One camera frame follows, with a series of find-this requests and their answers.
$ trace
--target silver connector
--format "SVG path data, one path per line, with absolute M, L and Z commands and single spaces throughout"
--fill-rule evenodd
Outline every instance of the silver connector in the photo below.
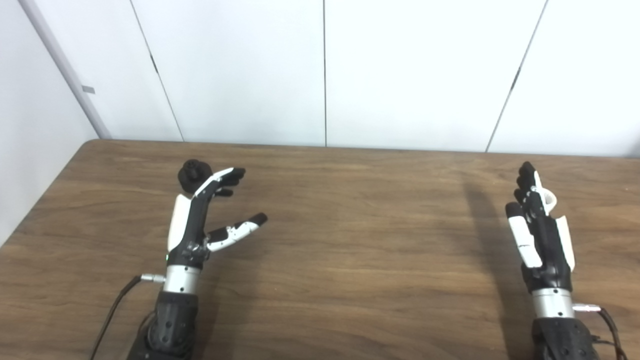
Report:
M 534 290 L 533 306 L 538 318 L 573 318 L 571 293 L 565 289 Z
M 579 313 L 599 313 L 602 308 L 595 304 L 574 304 L 573 310 Z
M 142 281 L 150 281 L 150 282 L 156 282 L 158 284 L 164 284 L 164 281 L 166 280 L 164 275 L 159 275 L 159 274 L 142 274 L 140 275 L 140 280 Z

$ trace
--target robotic hand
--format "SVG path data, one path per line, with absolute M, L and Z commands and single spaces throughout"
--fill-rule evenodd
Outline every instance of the robotic hand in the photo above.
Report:
M 267 221 L 259 213 L 244 222 L 204 233 L 207 208 L 216 196 L 229 197 L 244 177 L 243 168 L 228 168 L 212 174 L 211 167 L 187 161 L 178 173 L 183 190 L 178 195 L 168 236 L 164 286 L 156 300 L 149 324 L 138 333 L 128 360 L 188 360 L 195 343 L 198 313 L 196 286 L 209 254 L 242 240 Z
M 511 232 L 522 258 L 522 277 L 533 297 L 536 319 L 532 335 L 536 360 L 597 360 L 593 343 L 609 343 L 592 336 L 575 318 L 576 311 L 597 312 L 614 335 L 616 358 L 626 359 L 618 332 L 605 309 L 597 305 L 574 304 L 571 272 L 575 258 L 566 217 L 552 218 L 556 196 L 542 187 L 531 163 L 520 167 L 518 202 L 506 205 Z

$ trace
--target black knob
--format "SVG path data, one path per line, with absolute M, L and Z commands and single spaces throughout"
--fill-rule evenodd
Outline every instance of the black knob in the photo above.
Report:
M 185 192 L 193 194 L 212 175 L 213 171 L 209 164 L 190 159 L 178 171 L 178 181 Z

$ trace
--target black fingertip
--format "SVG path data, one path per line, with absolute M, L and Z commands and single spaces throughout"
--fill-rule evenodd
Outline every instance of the black fingertip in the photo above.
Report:
M 209 242 L 222 241 L 222 240 L 226 240 L 229 237 L 226 227 L 215 229 L 214 231 L 211 231 L 208 235 L 209 235 Z
M 220 186 L 235 186 L 235 185 L 238 185 L 239 183 L 240 183 L 240 179 L 238 178 L 224 179 L 220 183 Z
M 216 196 L 222 196 L 222 197 L 230 197 L 233 194 L 234 194 L 233 190 L 229 190 L 229 189 L 220 189 L 216 192 Z
M 520 170 L 518 171 L 518 173 L 521 176 L 524 177 L 530 177 L 533 176 L 533 173 L 536 171 L 536 168 L 533 167 L 533 165 L 531 165 L 530 162 L 525 161 L 522 166 L 520 167 Z
M 267 215 L 265 213 L 259 213 L 256 214 L 252 217 L 249 218 L 250 222 L 253 222 L 254 224 L 257 224 L 258 226 L 262 226 L 265 222 L 267 222 L 267 220 L 269 220 L 269 218 L 267 217 Z
M 522 205 L 522 203 L 524 203 L 524 197 L 525 197 L 525 192 L 522 191 L 521 189 L 516 189 L 513 192 L 513 196 L 516 198 L 516 200 Z
M 508 218 L 512 217 L 524 217 L 524 211 L 522 211 L 522 207 L 517 202 L 510 202 L 504 207 L 504 211 L 507 214 Z
M 229 175 L 233 176 L 236 179 L 242 179 L 244 174 L 246 173 L 246 169 L 243 167 L 234 168 Z
M 527 189 L 527 181 L 525 180 L 524 176 L 518 176 L 518 179 L 516 179 L 516 183 L 518 184 L 518 187 L 521 189 Z

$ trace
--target cable connector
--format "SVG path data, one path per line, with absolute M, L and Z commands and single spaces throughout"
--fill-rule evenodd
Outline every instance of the cable connector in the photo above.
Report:
M 142 274 L 140 275 L 140 280 L 164 284 L 166 278 L 164 277 L 164 275 L 159 274 Z
M 595 304 L 574 304 L 573 310 L 578 313 L 599 313 L 602 308 L 599 305 Z

